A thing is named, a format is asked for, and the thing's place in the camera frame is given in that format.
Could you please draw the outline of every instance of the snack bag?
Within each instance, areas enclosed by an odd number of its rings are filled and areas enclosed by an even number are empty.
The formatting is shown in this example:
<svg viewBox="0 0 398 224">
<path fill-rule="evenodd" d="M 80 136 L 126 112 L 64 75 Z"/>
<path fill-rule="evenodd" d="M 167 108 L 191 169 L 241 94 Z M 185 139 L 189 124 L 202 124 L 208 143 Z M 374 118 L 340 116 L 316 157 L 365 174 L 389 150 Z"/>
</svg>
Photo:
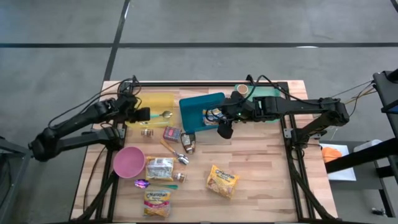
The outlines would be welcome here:
<svg viewBox="0 0 398 224">
<path fill-rule="evenodd" d="M 221 196 L 231 199 L 235 193 L 235 185 L 238 181 L 238 175 L 226 174 L 217 166 L 211 168 L 209 177 L 207 177 L 207 188 L 218 193 Z"/>
<path fill-rule="evenodd" d="M 148 190 L 144 195 L 144 216 L 162 216 L 170 215 L 170 196 L 168 190 Z"/>
<path fill-rule="evenodd" d="M 174 158 L 147 157 L 146 180 L 173 181 Z"/>
</svg>

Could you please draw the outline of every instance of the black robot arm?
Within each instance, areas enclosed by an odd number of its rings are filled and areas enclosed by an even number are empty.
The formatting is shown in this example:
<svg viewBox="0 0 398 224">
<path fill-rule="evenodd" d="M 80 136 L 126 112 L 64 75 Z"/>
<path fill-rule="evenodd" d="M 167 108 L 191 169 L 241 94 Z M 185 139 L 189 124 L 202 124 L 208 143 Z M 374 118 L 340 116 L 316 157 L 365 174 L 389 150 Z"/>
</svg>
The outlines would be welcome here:
<svg viewBox="0 0 398 224">
<path fill-rule="evenodd" d="M 62 151 L 75 149 L 91 144 L 113 143 L 117 145 L 121 135 L 116 128 L 107 127 L 101 131 L 85 133 L 74 138 L 61 139 L 89 124 L 98 124 L 104 121 L 148 121 L 150 119 L 149 108 L 135 109 L 137 98 L 134 95 L 120 95 L 114 98 L 99 101 L 87 107 L 84 112 L 72 118 L 45 128 L 34 141 L 29 144 L 34 157 L 38 161 L 47 161 L 59 155 Z"/>
<path fill-rule="evenodd" d="M 272 121 L 288 114 L 321 114 L 305 127 L 291 130 L 292 142 L 304 147 L 310 136 L 325 134 L 327 127 L 342 126 L 349 121 L 345 105 L 332 98 L 286 100 L 276 96 L 257 96 L 248 101 L 239 92 L 233 91 L 219 109 L 224 119 L 219 121 L 218 133 L 226 139 L 232 136 L 233 122 Z"/>
</svg>

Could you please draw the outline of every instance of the orange object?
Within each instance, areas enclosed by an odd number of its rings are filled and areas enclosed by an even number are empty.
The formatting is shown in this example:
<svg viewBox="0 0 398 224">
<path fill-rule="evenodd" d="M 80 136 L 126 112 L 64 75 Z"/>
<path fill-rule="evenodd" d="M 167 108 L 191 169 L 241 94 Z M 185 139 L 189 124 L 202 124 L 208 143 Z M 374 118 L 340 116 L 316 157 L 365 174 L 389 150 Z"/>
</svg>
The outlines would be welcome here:
<svg viewBox="0 0 398 224">
<path fill-rule="evenodd" d="M 341 152 L 337 149 L 333 149 L 332 147 L 324 147 L 322 149 L 322 157 L 325 163 L 334 161 L 335 159 L 340 158 L 341 156 L 343 156 Z"/>
</svg>

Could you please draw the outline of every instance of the spoon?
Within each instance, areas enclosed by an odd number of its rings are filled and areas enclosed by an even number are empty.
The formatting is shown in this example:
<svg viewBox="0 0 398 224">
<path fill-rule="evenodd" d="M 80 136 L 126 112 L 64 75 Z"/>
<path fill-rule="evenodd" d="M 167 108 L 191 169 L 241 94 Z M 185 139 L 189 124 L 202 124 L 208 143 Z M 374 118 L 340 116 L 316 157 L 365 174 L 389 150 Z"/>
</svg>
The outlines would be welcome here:
<svg viewBox="0 0 398 224">
<path fill-rule="evenodd" d="M 151 184 L 151 183 L 149 183 L 148 180 L 144 180 L 144 179 L 135 180 L 134 185 L 141 189 L 145 189 L 145 188 L 149 187 L 150 185 L 158 186 L 158 187 L 166 187 L 166 188 L 170 188 L 170 189 L 174 189 L 174 190 L 178 189 L 178 185 Z"/>
<path fill-rule="evenodd" d="M 171 116 L 173 115 L 173 113 L 171 113 L 170 111 L 163 111 L 163 113 L 161 114 L 154 114 L 151 115 L 150 118 L 157 118 L 157 117 L 164 117 L 164 118 L 171 118 Z"/>
</svg>

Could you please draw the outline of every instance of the teal plastic bin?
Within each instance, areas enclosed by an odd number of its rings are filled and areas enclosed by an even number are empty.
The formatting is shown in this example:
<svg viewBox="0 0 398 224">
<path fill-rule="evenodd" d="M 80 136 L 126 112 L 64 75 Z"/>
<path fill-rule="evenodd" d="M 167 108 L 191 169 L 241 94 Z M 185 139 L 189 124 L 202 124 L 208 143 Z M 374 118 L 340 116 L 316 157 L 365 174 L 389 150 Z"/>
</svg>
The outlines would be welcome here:
<svg viewBox="0 0 398 224">
<path fill-rule="evenodd" d="M 182 126 L 186 133 L 217 128 L 218 125 L 205 125 L 203 110 L 212 109 L 224 102 L 224 93 L 213 93 L 180 100 Z"/>
</svg>

